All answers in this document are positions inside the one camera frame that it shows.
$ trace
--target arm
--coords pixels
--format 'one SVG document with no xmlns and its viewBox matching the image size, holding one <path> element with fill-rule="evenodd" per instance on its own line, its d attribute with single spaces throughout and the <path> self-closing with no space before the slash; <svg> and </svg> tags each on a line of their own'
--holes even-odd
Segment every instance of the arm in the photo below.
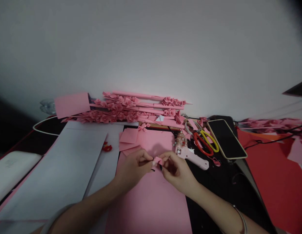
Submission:
<svg viewBox="0 0 302 234">
<path fill-rule="evenodd" d="M 65 211 L 48 233 L 87 233 L 116 198 L 136 186 L 151 171 L 152 160 L 144 149 L 128 155 L 111 183 Z M 39 234 L 42 228 L 32 234 Z"/>
<path fill-rule="evenodd" d="M 244 233 L 243 221 L 235 208 L 197 182 L 184 159 L 172 151 L 162 154 L 160 158 L 164 162 L 164 178 L 202 207 L 224 233 Z M 242 215 L 248 234 L 268 233 L 246 215 Z"/>
</svg>

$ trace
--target smartphone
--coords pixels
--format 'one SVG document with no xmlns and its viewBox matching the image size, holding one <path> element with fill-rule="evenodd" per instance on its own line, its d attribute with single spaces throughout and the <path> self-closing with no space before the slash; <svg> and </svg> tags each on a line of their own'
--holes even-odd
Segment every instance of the smartphone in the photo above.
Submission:
<svg viewBox="0 0 302 234">
<path fill-rule="evenodd" d="M 223 157 L 229 160 L 247 158 L 247 153 L 225 120 L 211 120 L 207 125 Z"/>
</svg>

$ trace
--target black table surface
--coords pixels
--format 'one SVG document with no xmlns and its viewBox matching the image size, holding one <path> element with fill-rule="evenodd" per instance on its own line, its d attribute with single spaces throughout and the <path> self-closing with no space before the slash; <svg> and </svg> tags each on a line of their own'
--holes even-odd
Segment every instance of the black table surface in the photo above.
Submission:
<svg viewBox="0 0 302 234">
<path fill-rule="evenodd" d="M 43 122 L 38 129 L 49 133 L 60 134 L 65 125 L 66 123 L 61 123 L 57 118 L 53 118 Z M 169 131 L 156 128 L 149 129 Z M 18 150 L 44 155 L 56 139 L 57 136 L 33 131 L 16 144 L 10 151 Z M 254 220 L 269 233 L 277 233 L 256 191 L 240 168 L 235 163 L 227 162 L 225 158 L 222 157 L 221 153 L 214 154 L 214 156 L 221 161 L 221 166 L 216 167 L 212 160 L 203 155 L 196 146 L 193 145 L 192 147 L 194 148 L 195 154 L 209 161 L 210 166 L 208 170 L 203 171 L 187 160 L 187 163 L 198 182 L 224 200 L 236 205 L 241 212 Z M 186 199 L 193 234 L 221 234 L 221 231 L 208 214 L 191 199 L 188 197 Z"/>
</svg>

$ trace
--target phone screen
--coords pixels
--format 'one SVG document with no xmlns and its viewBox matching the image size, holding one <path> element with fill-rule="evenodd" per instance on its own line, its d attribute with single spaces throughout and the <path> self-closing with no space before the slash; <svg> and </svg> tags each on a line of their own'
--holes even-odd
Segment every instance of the phone screen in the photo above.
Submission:
<svg viewBox="0 0 302 234">
<path fill-rule="evenodd" d="M 245 158 L 247 154 L 235 138 L 225 120 L 208 122 L 226 158 Z"/>
</svg>

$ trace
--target white cable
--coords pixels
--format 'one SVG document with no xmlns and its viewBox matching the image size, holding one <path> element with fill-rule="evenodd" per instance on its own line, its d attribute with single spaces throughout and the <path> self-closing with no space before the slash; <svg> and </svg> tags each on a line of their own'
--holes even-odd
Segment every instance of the white cable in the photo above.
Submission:
<svg viewBox="0 0 302 234">
<path fill-rule="evenodd" d="M 33 129 L 34 129 L 35 131 L 38 131 L 38 132 L 41 132 L 41 133 L 45 133 L 45 134 L 49 134 L 49 135 L 54 135 L 54 136 L 59 136 L 58 134 L 46 133 L 46 132 L 40 131 L 40 130 L 38 130 L 38 129 L 35 128 L 38 124 L 40 124 L 40 123 L 42 123 L 42 122 L 44 122 L 44 121 L 46 121 L 46 120 L 55 118 L 55 117 L 57 117 L 57 116 L 53 116 L 53 117 L 50 117 L 50 118 L 45 119 L 45 120 L 43 120 L 43 121 L 40 121 L 39 123 L 36 123 L 36 124 L 33 126 Z"/>
</svg>

